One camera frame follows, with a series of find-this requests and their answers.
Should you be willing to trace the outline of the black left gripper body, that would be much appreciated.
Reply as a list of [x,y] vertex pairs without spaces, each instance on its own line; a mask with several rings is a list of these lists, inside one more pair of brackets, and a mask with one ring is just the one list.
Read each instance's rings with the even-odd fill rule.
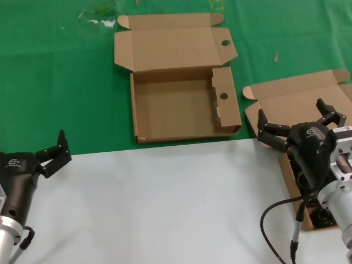
[[2,216],[27,220],[40,175],[39,165],[34,153],[1,153],[1,187],[6,194]]

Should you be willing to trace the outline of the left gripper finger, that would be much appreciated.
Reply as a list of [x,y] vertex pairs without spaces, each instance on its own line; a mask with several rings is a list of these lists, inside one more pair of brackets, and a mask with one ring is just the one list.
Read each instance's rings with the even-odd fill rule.
[[68,140],[65,137],[64,130],[59,131],[56,146],[49,147],[35,153],[40,163],[47,162],[44,166],[40,165],[38,171],[46,178],[50,178],[71,160],[72,156],[69,150]]

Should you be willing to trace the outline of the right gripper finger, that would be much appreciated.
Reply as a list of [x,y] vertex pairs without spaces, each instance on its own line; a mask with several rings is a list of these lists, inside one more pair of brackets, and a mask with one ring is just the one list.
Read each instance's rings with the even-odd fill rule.
[[317,100],[316,107],[322,116],[316,122],[318,128],[328,127],[331,123],[334,123],[338,128],[345,125],[346,116],[337,112],[332,105],[326,104],[323,99]]
[[288,150],[290,143],[282,139],[282,137],[288,137],[290,126],[269,123],[263,109],[259,109],[257,128],[258,141],[280,152],[286,152]]

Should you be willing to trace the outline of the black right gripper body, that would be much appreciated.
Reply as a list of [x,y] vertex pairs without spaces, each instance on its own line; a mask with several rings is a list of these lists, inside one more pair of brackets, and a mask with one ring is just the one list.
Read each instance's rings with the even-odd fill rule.
[[290,150],[313,190],[322,190],[330,182],[328,132],[325,122],[305,122],[293,125],[287,137]]

